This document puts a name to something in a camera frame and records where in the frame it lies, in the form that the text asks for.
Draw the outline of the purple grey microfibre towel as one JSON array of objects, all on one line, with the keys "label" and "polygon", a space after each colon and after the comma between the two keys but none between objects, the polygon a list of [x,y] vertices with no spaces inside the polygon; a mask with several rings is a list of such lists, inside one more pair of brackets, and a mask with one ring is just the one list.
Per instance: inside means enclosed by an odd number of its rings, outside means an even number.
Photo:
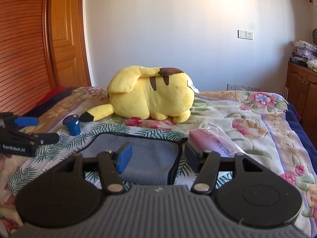
[{"label": "purple grey microfibre towel", "polygon": [[80,153],[83,157],[95,157],[107,149],[116,152],[126,142],[132,144],[132,156],[124,171],[119,174],[122,180],[141,185],[173,185],[186,138],[171,141],[102,133]]}]

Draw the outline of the wooden room door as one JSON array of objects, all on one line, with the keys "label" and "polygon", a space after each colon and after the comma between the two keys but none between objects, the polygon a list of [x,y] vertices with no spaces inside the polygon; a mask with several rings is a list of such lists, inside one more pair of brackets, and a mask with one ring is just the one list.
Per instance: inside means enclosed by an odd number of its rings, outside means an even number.
[{"label": "wooden room door", "polygon": [[48,0],[53,68],[62,86],[90,86],[85,47],[83,0]]}]

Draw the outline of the palm leaf print cloth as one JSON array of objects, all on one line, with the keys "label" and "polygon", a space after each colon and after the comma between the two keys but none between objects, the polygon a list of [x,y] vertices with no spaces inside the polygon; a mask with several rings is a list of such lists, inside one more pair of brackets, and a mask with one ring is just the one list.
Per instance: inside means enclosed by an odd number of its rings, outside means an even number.
[{"label": "palm leaf print cloth", "polygon": [[[67,159],[70,155],[79,153],[84,147],[89,145],[96,136],[102,133],[136,135],[171,141],[178,141],[181,138],[187,137],[185,133],[177,131],[104,124],[99,122],[81,123],[80,128],[81,133],[77,136],[70,136],[66,129],[62,128],[58,131],[60,140],[57,144],[42,146],[36,151],[35,157],[26,160],[8,180],[8,187],[11,193],[14,196],[17,195],[26,184]],[[182,152],[173,185],[191,187],[196,177],[197,174],[191,169],[185,154]],[[130,189],[130,187],[134,185],[132,182],[122,181],[126,189]]]}]

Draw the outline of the pink purple tissue pack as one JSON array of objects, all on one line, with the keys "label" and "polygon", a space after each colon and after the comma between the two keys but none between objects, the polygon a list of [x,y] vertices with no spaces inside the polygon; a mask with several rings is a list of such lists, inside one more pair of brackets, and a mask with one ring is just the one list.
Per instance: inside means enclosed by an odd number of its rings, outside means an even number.
[{"label": "pink purple tissue pack", "polygon": [[188,143],[197,153],[217,152],[222,157],[234,157],[236,153],[243,153],[243,150],[219,128],[190,131]]}]

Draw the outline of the blue cylindrical cup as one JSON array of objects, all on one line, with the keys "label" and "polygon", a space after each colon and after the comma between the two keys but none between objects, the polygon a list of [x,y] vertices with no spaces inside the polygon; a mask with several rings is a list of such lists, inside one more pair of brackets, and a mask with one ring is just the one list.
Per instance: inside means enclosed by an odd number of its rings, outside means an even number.
[{"label": "blue cylindrical cup", "polygon": [[67,128],[71,136],[77,136],[81,133],[79,116],[77,114],[72,114],[65,117],[62,123]]}]

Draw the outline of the red blanket edge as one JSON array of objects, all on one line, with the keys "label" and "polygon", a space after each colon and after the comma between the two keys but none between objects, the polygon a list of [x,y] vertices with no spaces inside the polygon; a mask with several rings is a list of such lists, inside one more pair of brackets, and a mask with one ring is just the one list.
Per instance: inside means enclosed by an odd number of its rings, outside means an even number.
[{"label": "red blanket edge", "polygon": [[44,96],[36,105],[24,114],[25,117],[40,117],[51,109],[59,101],[63,100],[69,94],[69,90],[64,86],[58,86]]}]

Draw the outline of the wooden slatted wardrobe door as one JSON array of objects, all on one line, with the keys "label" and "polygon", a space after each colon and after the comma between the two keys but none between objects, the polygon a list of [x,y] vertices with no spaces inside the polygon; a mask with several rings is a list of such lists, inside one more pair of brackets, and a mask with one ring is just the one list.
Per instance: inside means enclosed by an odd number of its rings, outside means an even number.
[{"label": "wooden slatted wardrobe door", "polygon": [[55,87],[48,0],[1,0],[1,112],[24,114]]}]

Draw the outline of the floral bed blanket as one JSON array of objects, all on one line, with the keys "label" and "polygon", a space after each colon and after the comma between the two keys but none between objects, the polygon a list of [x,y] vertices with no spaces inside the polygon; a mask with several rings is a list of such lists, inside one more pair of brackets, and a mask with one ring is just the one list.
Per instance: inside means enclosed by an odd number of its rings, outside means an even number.
[{"label": "floral bed blanket", "polygon": [[[65,128],[62,120],[66,116],[81,114],[107,102],[104,88],[75,89],[41,115],[38,126],[24,128],[24,132],[57,133]],[[191,116],[182,124],[175,124],[170,119],[126,119],[117,115],[106,117],[99,123],[171,130],[187,136],[196,129],[219,126],[249,156],[300,191],[303,209],[296,226],[306,235],[316,237],[316,170],[296,132],[286,121],[287,105],[288,102],[276,93],[209,91],[195,97]],[[1,156],[1,237],[11,236],[22,225],[8,180],[28,159],[16,155]]]}]

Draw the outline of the yellow Pikachu plush toy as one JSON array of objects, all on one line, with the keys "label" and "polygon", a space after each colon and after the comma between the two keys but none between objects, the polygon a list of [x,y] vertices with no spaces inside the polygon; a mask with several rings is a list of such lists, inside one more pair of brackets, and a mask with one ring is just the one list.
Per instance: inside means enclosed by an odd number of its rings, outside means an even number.
[{"label": "yellow Pikachu plush toy", "polygon": [[152,118],[173,123],[187,121],[199,90],[177,68],[129,66],[115,74],[107,87],[109,102],[84,112],[81,122],[99,121],[112,114],[124,118]]}]

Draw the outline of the white power strip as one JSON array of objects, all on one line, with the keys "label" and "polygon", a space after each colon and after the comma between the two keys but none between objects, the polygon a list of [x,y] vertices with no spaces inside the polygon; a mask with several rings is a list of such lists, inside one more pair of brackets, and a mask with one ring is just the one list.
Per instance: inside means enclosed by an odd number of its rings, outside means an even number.
[{"label": "white power strip", "polygon": [[229,90],[260,91],[260,88],[246,86],[246,85],[227,84],[227,91],[229,91]]}]

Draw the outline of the dark navy blanket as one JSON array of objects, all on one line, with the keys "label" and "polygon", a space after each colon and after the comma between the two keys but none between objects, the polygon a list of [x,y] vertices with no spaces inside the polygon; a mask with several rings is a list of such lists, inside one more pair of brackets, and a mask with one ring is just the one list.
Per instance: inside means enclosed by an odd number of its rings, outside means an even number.
[{"label": "dark navy blanket", "polygon": [[291,103],[288,103],[287,110],[285,111],[286,121],[290,125],[290,128],[296,132],[303,147],[307,150],[312,163],[313,168],[316,170],[316,148],[310,141],[308,135],[304,131],[303,127],[299,122],[299,114]]}]

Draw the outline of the wooden low cabinet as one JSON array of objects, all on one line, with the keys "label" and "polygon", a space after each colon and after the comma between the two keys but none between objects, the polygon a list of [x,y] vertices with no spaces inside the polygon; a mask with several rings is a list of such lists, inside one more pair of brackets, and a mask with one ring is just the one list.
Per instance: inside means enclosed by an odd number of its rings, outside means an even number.
[{"label": "wooden low cabinet", "polygon": [[285,87],[287,99],[294,106],[310,141],[316,144],[316,72],[288,63]]}]

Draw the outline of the stack of folded linens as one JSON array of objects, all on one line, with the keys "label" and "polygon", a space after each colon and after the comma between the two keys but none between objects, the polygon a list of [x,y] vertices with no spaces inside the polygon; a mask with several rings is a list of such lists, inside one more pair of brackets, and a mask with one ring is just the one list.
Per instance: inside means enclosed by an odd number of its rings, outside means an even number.
[{"label": "stack of folded linens", "polygon": [[292,42],[292,55],[290,61],[300,66],[307,67],[307,62],[316,59],[316,45],[306,41]]}]

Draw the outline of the white wall switch socket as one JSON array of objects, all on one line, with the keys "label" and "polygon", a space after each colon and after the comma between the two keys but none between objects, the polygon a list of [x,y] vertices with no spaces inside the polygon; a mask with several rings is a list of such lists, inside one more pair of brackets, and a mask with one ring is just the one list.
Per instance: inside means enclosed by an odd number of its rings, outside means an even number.
[{"label": "white wall switch socket", "polygon": [[238,38],[253,40],[253,32],[238,30]]}]

